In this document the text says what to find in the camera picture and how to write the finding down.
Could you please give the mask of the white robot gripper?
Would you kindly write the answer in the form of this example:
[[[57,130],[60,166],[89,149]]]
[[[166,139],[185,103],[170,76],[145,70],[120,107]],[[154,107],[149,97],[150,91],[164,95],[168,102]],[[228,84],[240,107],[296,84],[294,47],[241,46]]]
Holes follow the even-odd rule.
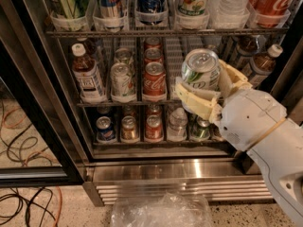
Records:
[[[270,94],[251,89],[252,84],[238,69],[223,60],[219,64],[220,92],[193,88],[177,77],[175,93],[188,112],[215,123],[228,143],[236,150],[247,151],[287,116],[286,108]],[[218,103],[220,96],[225,99],[223,109]]]

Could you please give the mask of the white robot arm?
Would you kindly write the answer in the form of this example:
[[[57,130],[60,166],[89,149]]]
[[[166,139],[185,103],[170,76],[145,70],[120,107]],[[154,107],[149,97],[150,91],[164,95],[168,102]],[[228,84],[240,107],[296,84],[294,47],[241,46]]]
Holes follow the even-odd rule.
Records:
[[[303,227],[303,129],[287,116],[283,105],[253,89],[237,69],[224,61],[220,67],[218,92],[195,89],[177,78],[176,95],[257,164],[281,209]]]

